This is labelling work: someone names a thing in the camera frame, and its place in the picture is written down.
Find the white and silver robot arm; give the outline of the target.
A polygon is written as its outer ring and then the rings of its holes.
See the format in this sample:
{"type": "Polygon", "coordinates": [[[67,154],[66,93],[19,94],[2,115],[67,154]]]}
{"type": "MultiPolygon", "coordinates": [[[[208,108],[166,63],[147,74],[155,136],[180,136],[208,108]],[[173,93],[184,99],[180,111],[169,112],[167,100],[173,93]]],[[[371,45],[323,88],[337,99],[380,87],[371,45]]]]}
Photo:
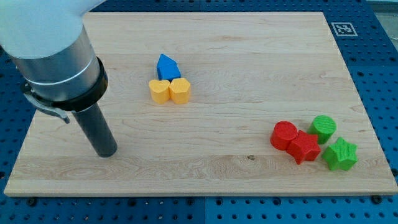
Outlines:
{"type": "Polygon", "coordinates": [[[1,1],[1,47],[25,79],[27,100],[65,123],[71,112],[97,155],[110,157],[118,146],[97,104],[108,78],[83,24],[101,3],[1,1]]]}

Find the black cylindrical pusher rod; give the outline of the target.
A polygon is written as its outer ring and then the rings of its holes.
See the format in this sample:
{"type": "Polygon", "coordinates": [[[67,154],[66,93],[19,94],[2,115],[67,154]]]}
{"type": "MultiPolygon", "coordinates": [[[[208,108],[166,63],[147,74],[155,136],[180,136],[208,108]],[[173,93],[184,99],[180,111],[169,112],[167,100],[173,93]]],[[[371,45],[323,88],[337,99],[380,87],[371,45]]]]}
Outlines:
{"type": "Polygon", "coordinates": [[[97,155],[111,157],[117,151],[116,140],[97,103],[72,115],[97,155]]]}

